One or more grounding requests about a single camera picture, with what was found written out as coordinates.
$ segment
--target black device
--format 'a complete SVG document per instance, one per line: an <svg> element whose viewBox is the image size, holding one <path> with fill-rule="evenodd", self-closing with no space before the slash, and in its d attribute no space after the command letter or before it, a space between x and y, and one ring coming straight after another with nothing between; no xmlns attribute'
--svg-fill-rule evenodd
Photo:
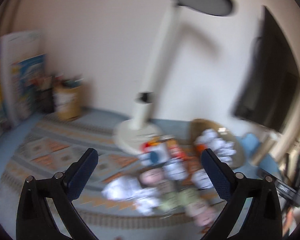
<svg viewBox="0 0 300 240"><path fill-rule="evenodd" d="M287 207L283 209L284 211L287 211L289 207L300 207L300 184L294 183L294 186L288 186L286 183L261 168L258 168L257 175L260 178L269 176L274 181L279 195L287 201Z"/></svg>
<svg viewBox="0 0 300 240"><path fill-rule="evenodd" d="M234 115L282 132L300 91L300 74L291 48L267 7L256 42L252 72Z"/></svg>
<svg viewBox="0 0 300 240"><path fill-rule="evenodd" d="M253 197L247 217L240 231L230 240L279 240L282 239L282 217L275 180L271 176L248 179L234 173L222 163L212 150L201 155L205 168L219 197L227 204L202 240L228 238L247 198ZM27 177L21 192L17 213L17 240L70 240L59 232L46 198L52 198L66 229L74 240L96 240L76 212L71 201L80 196L94 168L98 153L89 148L65 173L57 172L51 179L36 180Z"/></svg>

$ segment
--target television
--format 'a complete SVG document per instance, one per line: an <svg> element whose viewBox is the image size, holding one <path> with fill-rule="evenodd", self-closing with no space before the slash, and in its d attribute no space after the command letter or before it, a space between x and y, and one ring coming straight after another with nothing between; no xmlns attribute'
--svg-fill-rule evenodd
<svg viewBox="0 0 300 240"><path fill-rule="evenodd" d="M252 70L234 115L282 133L299 91L300 75L291 48L269 9L264 7Z"/></svg>

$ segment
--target toy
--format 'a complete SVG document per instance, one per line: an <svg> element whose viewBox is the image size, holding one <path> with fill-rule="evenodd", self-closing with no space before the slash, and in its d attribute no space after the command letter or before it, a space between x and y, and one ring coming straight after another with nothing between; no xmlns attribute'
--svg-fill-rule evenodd
<svg viewBox="0 0 300 240"><path fill-rule="evenodd" d="M152 166L165 163L170 159L165 143L145 148L146 153L140 154L139 159L144 166Z"/></svg>
<svg viewBox="0 0 300 240"><path fill-rule="evenodd" d="M163 212L171 212L179 206L179 201L176 192L166 193L161 198L161 204L158 209Z"/></svg>
<svg viewBox="0 0 300 240"><path fill-rule="evenodd" d="M187 206L200 200L200 195L195 188L186 188L178 193L179 203L182 206Z"/></svg>
<svg viewBox="0 0 300 240"><path fill-rule="evenodd" d="M175 191L174 183L167 179L159 181L156 187L162 195Z"/></svg>
<svg viewBox="0 0 300 240"><path fill-rule="evenodd" d="M204 169L195 171L191 177L191 181L198 189L213 187L213 184Z"/></svg>
<svg viewBox="0 0 300 240"><path fill-rule="evenodd" d="M104 188L102 194L107 199L114 201L134 199L134 206L143 215L152 215L152 209L161 203L157 188L141 188L136 178L127 175L111 181Z"/></svg>
<svg viewBox="0 0 300 240"><path fill-rule="evenodd" d="M164 179L161 168L145 171L140 175L140 181L145 185L154 185Z"/></svg>
<svg viewBox="0 0 300 240"><path fill-rule="evenodd" d="M141 150L143 152L148 152L146 150L147 147L159 145L160 143L163 143L163 142L173 139L173 138L174 138L173 135L154 136L150 141L143 143L141 145Z"/></svg>
<svg viewBox="0 0 300 240"><path fill-rule="evenodd" d="M194 223L199 227L203 227L213 222L215 217L216 217L215 210L211 207L208 207L205 210L205 212L200 213L199 215L194 217Z"/></svg>
<svg viewBox="0 0 300 240"><path fill-rule="evenodd" d="M218 133L213 129L203 131L202 135L197 137L194 144L198 156L201 156L202 151L210 148L222 162L232 165L231 156L236 154L236 150L233 149L234 142L227 142L222 138L218 138Z"/></svg>
<svg viewBox="0 0 300 240"><path fill-rule="evenodd" d="M172 158L180 158L182 160L187 159L186 153L181 149L176 140L170 139L166 141L166 144Z"/></svg>
<svg viewBox="0 0 300 240"><path fill-rule="evenodd" d="M195 217L205 212L208 207L209 204L206 201L202 199L197 200L185 206L186 215L189 217Z"/></svg>
<svg viewBox="0 0 300 240"><path fill-rule="evenodd" d="M182 164L182 160L173 158L163 166L165 177L171 180L184 180L188 173Z"/></svg>

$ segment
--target round tray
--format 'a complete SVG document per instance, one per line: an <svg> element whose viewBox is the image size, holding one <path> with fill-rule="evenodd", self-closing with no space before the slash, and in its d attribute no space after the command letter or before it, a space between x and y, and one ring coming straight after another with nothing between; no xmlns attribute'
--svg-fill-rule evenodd
<svg viewBox="0 0 300 240"><path fill-rule="evenodd" d="M207 120L207 119L194 119L190 123L190 143L193 147L193 151L196 152L194 142L198 136L206 129L213 129L218 133L218 136L225 141L234 142L234 150L237 151L235 155L232 156L233 163L230 165L231 169L239 168L244 165L246 157L244 150L236 137L221 124Z"/></svg>

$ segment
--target white lamp base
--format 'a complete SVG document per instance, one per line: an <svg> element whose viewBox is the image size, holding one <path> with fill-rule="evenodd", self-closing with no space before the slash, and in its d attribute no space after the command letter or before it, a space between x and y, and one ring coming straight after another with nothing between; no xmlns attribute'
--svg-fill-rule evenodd
<svg viewBox="0 0 300 240"><path fill-rule="evenodd" d="M141 144L150 141L153 136L162 135L159 127L147 122L140 130L132 130L132 120L127 120L120 123L114 129L114 142L124 152L132 155L139 155L142 153Z"/></svg>

